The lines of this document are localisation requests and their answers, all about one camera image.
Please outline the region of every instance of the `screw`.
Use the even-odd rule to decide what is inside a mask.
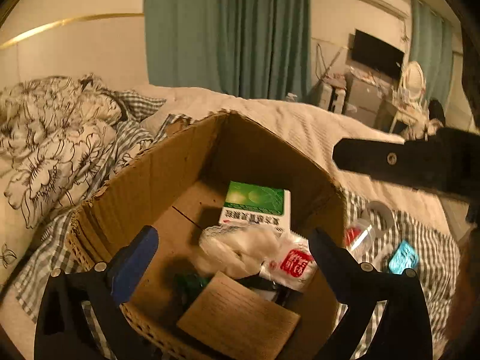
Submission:
[[[60,268],[54,268],[51,272],[50,272],[50,276],[52,276],[52,278],[56,278],[58,275],[60,275],[62,273],[62,270]]]
[[[417,275],[417,272],[415,272],[412,268],[407,268],[407,269],[405,269],[405,274],[409,278],[414,278]]]
[[[107,268],[106,262],[103,262],[103,261],[102,261],[102,262],[97,262],[97,263],[95,264],[95,268],[94,268],[94,269],[95,269],[97,272],[103,272],[103,271],[105,271],[106,268]]]
[[[360,264],[360,268],[365,272],[371,272],[374,270],[374,266],[371,265],[369,262],[362,262]]]
[[[390,165],[395,165],[397,163],[397,155],[395,153],[389,153],[387,156],[387,162]]]

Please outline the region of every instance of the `white bedspread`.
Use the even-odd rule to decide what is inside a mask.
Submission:
[[[204,88],[164,88],[146,84],[135,90],[141,95],[167,99],[159,111],[142,122],[143,127],[152,133],[158,131],[168,114],[181,113],[202,119],[221,109],[236,110],[309,156],[347,190],[368,200],[380,200],[393,210],[408,212],[424,225],[450,234],[436,195],[340,171],[332,160],[333,147],[342,138],[402,143],[403,139],[397,135],[374,130],[348,116],[332,114],[307,104],[245,100]]]

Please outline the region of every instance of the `red logo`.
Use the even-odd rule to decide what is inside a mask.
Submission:
[[[302,276],[303,271],[307,267],[308,263],[313,260],[314,258],[309,254],[301,250],[292,249],[286,255],[285,259],[280,265],[280,269],[294,278],[299,278]]]
[[[343,238],[343,243],[345,246],[350,245],[354,239],[356,239],[359,234],[362,232],[358,227],[351,227],[345,230],[345,237]]]

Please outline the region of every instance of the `shiny blue package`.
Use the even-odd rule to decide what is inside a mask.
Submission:
[[[390,272],[401,275],[407,268],[417,268],[418,263],[419,255],[407,241],[403,240],[393,257],[390,259],[388,268],[390,269]]]

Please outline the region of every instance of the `green curtain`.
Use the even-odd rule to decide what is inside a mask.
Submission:
[[[425,98],[445,107],[452,80],[452,25],[419,0],[412,0],[410,61],[417,61],[426,80]]]
[[[150,83],[244,98],[310,89],[310,0],[145,0]]]

